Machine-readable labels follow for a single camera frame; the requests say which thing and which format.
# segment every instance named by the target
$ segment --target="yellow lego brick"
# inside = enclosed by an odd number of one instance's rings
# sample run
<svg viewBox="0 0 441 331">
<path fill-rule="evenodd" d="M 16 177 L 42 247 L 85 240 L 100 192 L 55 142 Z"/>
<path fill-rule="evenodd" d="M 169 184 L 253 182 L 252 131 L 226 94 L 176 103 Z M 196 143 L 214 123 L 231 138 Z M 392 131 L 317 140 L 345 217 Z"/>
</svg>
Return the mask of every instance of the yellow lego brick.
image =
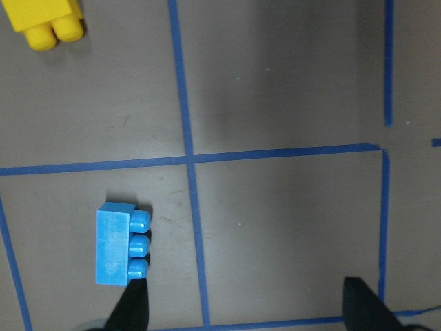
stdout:
<svg viewBox="0 0 441 331">
<path fill-rule="evenodd" d="M 83 36 L 83 18 L 76 0 L 2 0 L 16 32 L 23 33 L 34 50 L 49 50 L 62 41 Z"/>
</svg>

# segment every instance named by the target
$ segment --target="blue tape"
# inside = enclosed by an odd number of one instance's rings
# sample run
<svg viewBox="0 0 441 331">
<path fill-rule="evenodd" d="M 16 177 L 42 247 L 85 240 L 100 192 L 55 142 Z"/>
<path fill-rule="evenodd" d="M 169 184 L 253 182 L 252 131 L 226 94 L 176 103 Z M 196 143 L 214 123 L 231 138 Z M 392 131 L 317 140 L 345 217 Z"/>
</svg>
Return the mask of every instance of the blue tape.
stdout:
<svg viewBox="0 0 441 331">
<path fill-rule="evenodd" d="M 199 294 L 201 296 L 201 311 L 204 326 L 210 325 L 208 289 L 205 273 L 205 259 L 203 251 L 203 238 L 201 227 L 201 214 L 199 211 L 198 187 L 196 183 L 196 168 L 193 156 L 192 125 L 188 108 L 187 84 L 185 80 L 184 57 L 182 51 L 181 31 L 179 26 L 178 4 L 176 0 L 168 0 L 170 14 L 170 27 L 172 30 L 172 44 L 174 65 L 176 67 L 176 80 L 178 84 L 179 106 L 183 127 L 185 156 L 187 157 L 187 174 L 190 194 L 190 204 L 193 216 L 194 243 L 196 248 L 196 264 L 198 267 Z"/>
<path fill-rule="evenodd" d="M 190 204 L 193 215 L 194 243 L 196 248 L 196 264 L 198 267 L 199 294 L 201 297 L 201 311 L 204 326 L 210 325 L 207 277 L 205 273 L 204 246 L 201 226 L 201 213 L 199 210 L 198 187 L 196 182 L 196 168 L 194 163 L 187 166 Z"/>
<path fill-rule="evenodd" d="M 5 246 L 6 256 L 8 257 L 9 268 L 11 269 L 12 280 L 14 281 L 15 292 L 20 306 L 21 317 L 26 331 L 32 331 L 32 324 L 30 322 L 28 304 L 26 303 L 25 292 L 23 291 L 23 284 L 21 283 L 21 277 L 17 260 L 15 259 L 14 248 L 12 246 L 11 238 L 9 235 L 8 224 L 6 223 L 5 212 L 3 210 L 3 204 L 0 199 L 0 231 L 3 238 L 3 244 Z"/>
<path fill-rule="evenodd" d="M 170 27 L 172 29 L 174 65 L 176 68 L 176 80 L 178 82 L 179 106 L 181 108 L 185 155 L 189 156 L 193 155 L 192 125 L 190 123 L 188 108 L 181 28 L 179 26 L 178 4 L 176 3 L 176 0 L 168 0 L 168 10 L 170 15 Z"/>
<path fill-rule="evenodd" d="M 383 150 L 382 163 L 379 256 L 380 278 L 378 279 L 378 297 L 384 302 L 386 295 L 387 230 L 389 221 L 389 185 L 391 176 L 391 163 L 386 150 Z"/>
<path fill-rule="evenodd" d="M 432 139 L 432 147 L 441 147 L 441 138 Z"/>
<path fill-rule="evenodd" d="M 249 150 L 245 152 L 230 152 L 218 154 L 201 154 L 194 156 L 195 163 L 268 159 L 274 157 L 303 157 L 307 155 L 342 154 L 352 152 L 375 152 L 382 150 L 377 145 L 370 143 L 357 143 L 352 145 L 320 146 L 305 148 L 283 148 L 279 150 Z"/>
<path fill-rule="evenodd" d="M 0 176 L 21 176 L 25 174 L 58 174 L 62 172 L 85 172 L 96 170 L 130 169 L 175 166 L 185 164 L 187 158 L 181 157 L 159 157 L 153 159 L 136 159 L 122 161 L 104 161 L 90 163 L 71 163 L 56 165 L 34 165 L 29 167 L 0 168 Z"/>
<path fill-rule="evenodd" d="M 441 310 L 441 306 L 436 306 L 436 307 L 427 308 L 427 309 L 419 309 L 419 310 L 401 310 L 399 312 L 394 312 L 394 314 L 396 316 L 412 317 L 412 316 L 426 314 L 428 312 L 434 312 L 436 310 Z"/>
<path fill-rule="evenodd" d="M 393 123 L 393 5 L 394 0 L 384 3 L 384 124 Z"/>
<path fill-rule="evenodd" d="M 190 328 L 171 328 L 171 329 L 157 329 L 149 331 L 209 331 L 210 327 L 195 326 Z"/>
</svg>

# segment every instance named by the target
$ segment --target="lego brick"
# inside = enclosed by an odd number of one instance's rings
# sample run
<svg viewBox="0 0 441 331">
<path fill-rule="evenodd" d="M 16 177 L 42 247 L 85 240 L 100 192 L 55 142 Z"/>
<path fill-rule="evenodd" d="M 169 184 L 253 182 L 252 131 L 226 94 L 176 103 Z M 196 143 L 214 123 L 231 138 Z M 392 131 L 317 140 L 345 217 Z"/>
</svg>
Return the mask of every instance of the lego brick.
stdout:
<svg viewBox="0 0 441 331">
<path fill-rule="evenodd" d="M 148 212 L 106 202 L 96 212 L 96 283 L 126 286 L 147 276 Z"/>
<path fill-rule="evenodd" d="M 83 15 L 76 0 L 2 0 L 2 3 L 15 32 L 23 33 L 34 50 L 53 48 L 57 38 L 76 41 L 83 36 L 79 22 Z"/>
</svg>

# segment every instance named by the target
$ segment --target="gray floor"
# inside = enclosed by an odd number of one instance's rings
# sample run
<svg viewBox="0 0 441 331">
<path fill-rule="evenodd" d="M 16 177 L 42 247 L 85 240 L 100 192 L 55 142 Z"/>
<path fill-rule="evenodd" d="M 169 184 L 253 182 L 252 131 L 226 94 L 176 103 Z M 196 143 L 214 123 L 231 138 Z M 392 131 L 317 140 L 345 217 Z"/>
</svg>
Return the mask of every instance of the gray floor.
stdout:
<svg viewBox="0 0 441 331">
<path fill-rule="evenodd" d="M 44 53 L 0 10 L 0 170 L 185 155 L 167 2 L 82 6 L 87 34 Z M 386 303 L 440 304 L 441 3 L 396 1 L 391 128 L 383 1 L 178 9 L 194 153 L 387 149 Z M 196 176 L 212 325 L 340 316 L 346 275 L 377 288 L 381 151 L 201 163 Z M 0 196 L 34 330 L 99 325 L 121 295 L 94 284 L 105 200 L 153 208 L 150 328 L 202 325 L 185 165 L 2 176 Z M 24 330 L 3 244 L 0 279 L 0 328 Z M 436 313 L 417 321 L 441 326 Z"/>
</svg>

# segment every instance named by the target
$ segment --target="floor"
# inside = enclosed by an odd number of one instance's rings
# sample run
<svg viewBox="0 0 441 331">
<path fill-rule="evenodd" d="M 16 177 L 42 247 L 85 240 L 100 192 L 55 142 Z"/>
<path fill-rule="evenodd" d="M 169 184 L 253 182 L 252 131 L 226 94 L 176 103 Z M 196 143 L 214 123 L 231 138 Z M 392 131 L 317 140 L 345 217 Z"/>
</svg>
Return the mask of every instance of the floor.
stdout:
<svg viewBox="0 0 441 331">
<path fill-rule="evenodd" d="M 349 275 L 441 326 L 441 3 L 129 4 L 42 53 L 0 11 L 0 328 L 102 325 L 104 201 L 153 209 L 151 330 L 342 331 Z"/>
</svg>

